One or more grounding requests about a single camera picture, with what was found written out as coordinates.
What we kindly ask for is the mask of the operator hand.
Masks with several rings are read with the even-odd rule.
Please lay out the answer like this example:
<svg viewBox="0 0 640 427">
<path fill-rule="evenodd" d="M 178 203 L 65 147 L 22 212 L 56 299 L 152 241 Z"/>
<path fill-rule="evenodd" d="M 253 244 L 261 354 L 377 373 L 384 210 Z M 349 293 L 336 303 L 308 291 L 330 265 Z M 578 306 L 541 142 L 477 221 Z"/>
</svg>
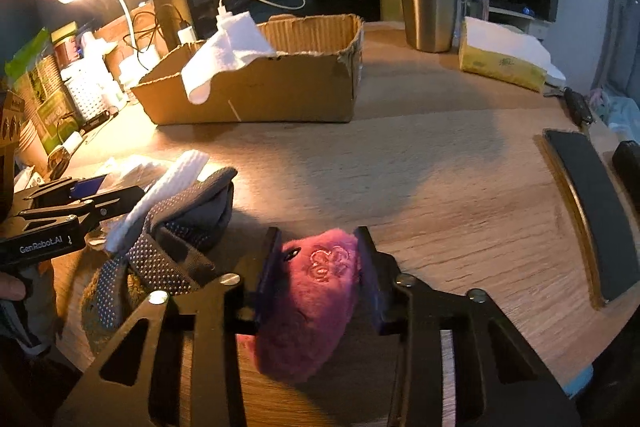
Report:
<svg viewBox="0 0 640 427">
<path fill-rule="evenodd" d="M 26 296 L 24 283 L 6 273 L 0 273 L 0 298 L 3 300 L 20 301 Z"/>
</svg>

